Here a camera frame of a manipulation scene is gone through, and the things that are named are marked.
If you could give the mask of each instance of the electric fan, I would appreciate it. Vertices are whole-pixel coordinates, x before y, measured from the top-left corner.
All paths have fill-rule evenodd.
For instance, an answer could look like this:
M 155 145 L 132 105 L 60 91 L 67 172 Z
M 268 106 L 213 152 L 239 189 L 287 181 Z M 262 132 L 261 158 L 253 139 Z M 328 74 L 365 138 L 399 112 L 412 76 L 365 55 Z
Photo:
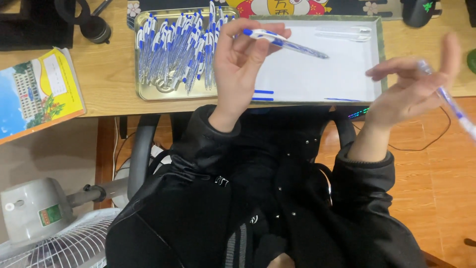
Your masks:
M 124 195 L 127 178 L 90 186 L 66 196 L 52 178 L 0 193 L 9 241 L 0 245 L 0 268 L 102 268 L 105 240 L 120 208 L 106 208 L 75 219 L 73 207 Z

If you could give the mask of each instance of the book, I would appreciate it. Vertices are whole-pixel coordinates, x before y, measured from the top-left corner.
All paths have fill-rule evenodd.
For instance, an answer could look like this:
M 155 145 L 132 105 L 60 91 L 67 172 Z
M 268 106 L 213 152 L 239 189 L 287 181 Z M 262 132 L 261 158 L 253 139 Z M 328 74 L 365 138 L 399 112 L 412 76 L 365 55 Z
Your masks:
M 68 49 L 0 71 L 0 144 L 85 113 Z

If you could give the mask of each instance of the flower illustration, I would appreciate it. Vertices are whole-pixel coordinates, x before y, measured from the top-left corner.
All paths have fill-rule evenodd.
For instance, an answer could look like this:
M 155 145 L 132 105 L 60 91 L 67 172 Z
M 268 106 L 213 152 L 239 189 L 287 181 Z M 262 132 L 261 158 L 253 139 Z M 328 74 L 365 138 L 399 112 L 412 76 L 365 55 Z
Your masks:
M 364 11 L 367 12 L 367 15 L 372 16 L 378 13 L 377 4 L 366 2 L 364 6 Z
M 127 14 L 131 17 L 135 17 L 140 13 L 139 3 L 127 4 Z

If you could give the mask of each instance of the computer mouse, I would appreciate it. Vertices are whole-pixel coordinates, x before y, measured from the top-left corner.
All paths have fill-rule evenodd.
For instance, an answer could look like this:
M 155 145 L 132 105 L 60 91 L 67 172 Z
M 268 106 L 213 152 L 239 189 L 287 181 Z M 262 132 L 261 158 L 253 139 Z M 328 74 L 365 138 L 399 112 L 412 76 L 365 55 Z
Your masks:
M 401 0 L 403 2 L 403 22 L 420 28 L 425 26 L 433 16 L 436 0 Z

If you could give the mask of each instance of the metal tray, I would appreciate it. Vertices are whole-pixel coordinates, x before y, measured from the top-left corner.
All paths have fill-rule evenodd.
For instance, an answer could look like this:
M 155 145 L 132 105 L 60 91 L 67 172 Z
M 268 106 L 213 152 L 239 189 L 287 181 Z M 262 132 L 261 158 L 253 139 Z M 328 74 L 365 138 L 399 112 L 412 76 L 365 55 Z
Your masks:
M 145 11 L 137 15 L 134 21 L 134 32 L 137 35 L 139 28 L 144 24 L 145 20 L 149 17 L 149 14 L 157 18 L 158 25 L 162 24 L 165 19 L 169 20 L 169 23 L 177 21 L 181 13 L 186 15 L 193 15 L 193 13 L 202 10 L 203 15 L 203 28 L 206 29 L 208 26 L 208 14 L 210 11 L 209 7 L 206 8 L 193 8 L 193 9 L 175 9 L 175 10 L 153 10 Z M 233 7 L 222 7 L 223 13 L 228 16 L 235 16 L 239 18 L 239 12 Z M 142 84 L 139 82 L 139 50 L 135 50 L 135 75 L 136 75 L 136 93 L 137 95 L 144 100 L 166 100 L 166 99 L 191 99 L 191 98 L 201 98 L 201 97 L 211 97 L 217 95 L 217 90 L 205 90 L 205 83 L 203 80 L 195 81 L 195 84 L 192 88 L 192 91 L 189 95 L 185 92 L 185 84 L 179 83 L 176 89 L 163 88 L 161 83 L 157 85 L 153 84 Z

